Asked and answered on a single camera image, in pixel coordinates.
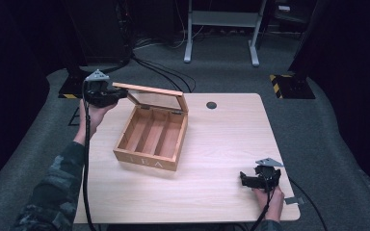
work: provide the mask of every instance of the person's right hand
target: person's right hand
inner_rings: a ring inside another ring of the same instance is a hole
[[[256,194],[260,209],[263,211],[263,208],[267,204],[267,193],[260,189],[251,190],[254,192],[254,194]],[[271,219],[276,222],[280,222],[281,211],[283,210],[284,203],[284,193],[281,191],[280,186],[276,186],[274,191],[270,192],[270,196],[272,196],[272,194],[273,197],[269,203],[269,210],[265,215],[265,219]]]

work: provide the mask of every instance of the person's left hand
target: person's left hand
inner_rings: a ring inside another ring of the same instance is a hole
[[[97,108],[93,105],[89,105],[89,116],[90,116],[90,139],[97,131],[98,125],[100,125],[101,121],[103,121],[104,116],[108,111],[116,107],[116,104],[109,105],[104,108]],[[74,141],[84,145],[85,138],[86,138],[86,110],[84,101],[80,100],[79,105],[79,113],[80,113],[80,125],[79,130],[74,138]]]

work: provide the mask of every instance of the box lid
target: box lid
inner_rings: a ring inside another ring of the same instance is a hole
[[[137,85],[113,83],[113,87],[127,89],[127,97],[134,104],[188,113],[184,93],[177,90],[163,90]]]

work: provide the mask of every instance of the black curtain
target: black curtain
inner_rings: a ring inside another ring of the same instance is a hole
[[[318,0],[290,69],[326,93],[342,138],[370,177],[370,1]]]
[[[46,100],[46,76],[66,67],[60,54],[80,60],[70,27],[60,0],[0,0],[0,169]]]

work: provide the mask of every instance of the gray carpet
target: gray carpet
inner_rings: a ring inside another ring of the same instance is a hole
[[[136,49],[134,53],[140,59],[191,76],[197,82],[195,92],[260,94],[289,176],[316,203],[329,230],[370,230],[370,181],[341,139],[334,112],[323,91],[310,79],[315,100],[277,99],[273,91],[269,75],[288,73],[298,41],[266,36],[258,51],[260,67],[255,68],[250,61],[248,39],[223,36],[195,41],[190,64],[183,63],[185,44],[175,49],[153,45]],[[133,61],[110,76],[115,82],[172,89],[163,77]],[[57,98],[66,77],[65,70],[47,76],[51,90],[46,104],[0,172],[0,230],[7,230],[13,223],[32,188],[77,131],[77,127],[67,124],[78,100]],[[192,84],[188,77],[183,78]],[[184,84],[175,77],[172,79],[186,91]],[[293,190],[296,196],[304,197],[296,187]],[[282,223],[285,230],[323,230],[310,203],[300,209],[298,220]],[[74,230],[89,228],[77,224]]]

